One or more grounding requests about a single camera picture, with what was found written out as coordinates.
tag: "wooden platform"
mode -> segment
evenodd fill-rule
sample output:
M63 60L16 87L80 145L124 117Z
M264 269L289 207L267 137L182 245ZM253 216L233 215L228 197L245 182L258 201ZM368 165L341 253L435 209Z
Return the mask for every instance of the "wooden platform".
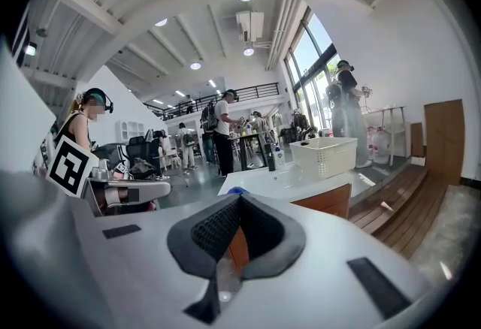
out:
M348 219L409 258L428 233L446 192L446 181L411 165L349 210Z

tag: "balcony railing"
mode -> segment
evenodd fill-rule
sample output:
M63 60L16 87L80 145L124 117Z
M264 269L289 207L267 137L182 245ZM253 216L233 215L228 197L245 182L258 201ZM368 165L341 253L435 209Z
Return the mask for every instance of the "balcony railing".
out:
M279 95L279 88L277 83L268 83L266 85L245 87L243 89L235 90L239 97L239 102L249 101L250 99L265 98L272 95ZM161 109L160 107L153 106L151 104L145 104L147 108L151 109L154 114L163 120L172 119L177 116L184 116L190 113L197 113L202 111L210 101L216 104L221 99L221 95L209 95L207 97L195 99L191 101L183 102L175 107Z

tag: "floor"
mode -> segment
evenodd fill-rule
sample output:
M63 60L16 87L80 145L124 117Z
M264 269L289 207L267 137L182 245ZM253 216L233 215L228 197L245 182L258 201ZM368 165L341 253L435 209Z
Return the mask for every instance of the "floor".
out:
M410 262L432 285L459 275L481 231L479 190L449 186L440 211Z

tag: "white ceiling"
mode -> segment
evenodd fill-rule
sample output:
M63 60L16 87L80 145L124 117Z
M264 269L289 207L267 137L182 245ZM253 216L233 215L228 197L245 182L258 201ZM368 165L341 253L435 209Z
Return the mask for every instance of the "white ceiling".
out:
M179 89L188 87L191 62L201 60L207 68L242 52L236 12L265 12L263 41L271 41L281 1L32 0L29 28L38 50L26 57L24 71L56 114L65 109L75 83L105 63L139 98L163 98L172 93L162 87L176 77ZM369 8L377 0L344 1ZM153 27L166 17L166 26ZM48 37L38 37L36 29L45 27ZM267 61L268 50L259 53Z

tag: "laundry basket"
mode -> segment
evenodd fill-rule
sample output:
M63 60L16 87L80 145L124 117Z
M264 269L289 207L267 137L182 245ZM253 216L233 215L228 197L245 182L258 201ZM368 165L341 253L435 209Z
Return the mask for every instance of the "laundry basket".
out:
M289 145L294 163L310 177L323 180L355 167L356 138L320 137Z

